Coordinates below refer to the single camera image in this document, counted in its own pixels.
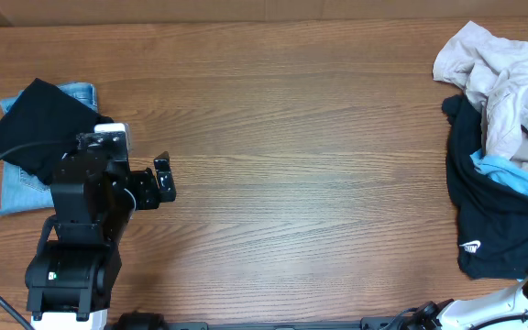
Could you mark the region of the beige khaki shorts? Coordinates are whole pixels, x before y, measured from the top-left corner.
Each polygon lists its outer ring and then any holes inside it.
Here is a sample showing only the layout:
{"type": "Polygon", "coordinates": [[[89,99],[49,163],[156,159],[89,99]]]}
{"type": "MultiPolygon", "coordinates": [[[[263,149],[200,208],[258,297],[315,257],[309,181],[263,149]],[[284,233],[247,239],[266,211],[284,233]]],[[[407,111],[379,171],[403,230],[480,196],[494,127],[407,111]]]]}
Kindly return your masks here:
{"type": "Polygon", "coordinates": [[[528,171],[528,41],[468,22],[438,53],[433,77],[461,89],[480,113],[484,155],[528,171]]]}

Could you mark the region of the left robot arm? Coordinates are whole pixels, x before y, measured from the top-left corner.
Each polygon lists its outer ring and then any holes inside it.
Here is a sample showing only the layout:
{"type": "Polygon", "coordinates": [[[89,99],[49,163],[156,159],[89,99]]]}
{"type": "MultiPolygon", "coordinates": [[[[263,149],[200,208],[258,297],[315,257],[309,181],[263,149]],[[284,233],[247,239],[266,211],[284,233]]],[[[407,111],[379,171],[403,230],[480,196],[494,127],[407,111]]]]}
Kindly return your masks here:
{"type": "Polygon", "coordinates": [[[133,213],[176,198],[170,155],[131,170],[127,133],[81,133],[53,172],[55,213],[26,271],[34,329],[103,329],[122,266],[119,242],[133,213]]]}

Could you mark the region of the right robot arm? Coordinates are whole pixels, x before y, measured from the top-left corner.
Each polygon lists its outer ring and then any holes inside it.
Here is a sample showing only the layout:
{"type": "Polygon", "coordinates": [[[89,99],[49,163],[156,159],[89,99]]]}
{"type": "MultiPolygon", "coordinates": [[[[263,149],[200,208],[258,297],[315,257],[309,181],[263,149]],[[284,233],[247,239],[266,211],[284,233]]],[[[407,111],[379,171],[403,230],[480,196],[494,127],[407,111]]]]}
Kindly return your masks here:
{"type": "Polygon", "coordinates": [[[401,326],[422,330],[528,330],[526,278],[506,289],[472,300],[448,300],[419,307],[401,326]]]}

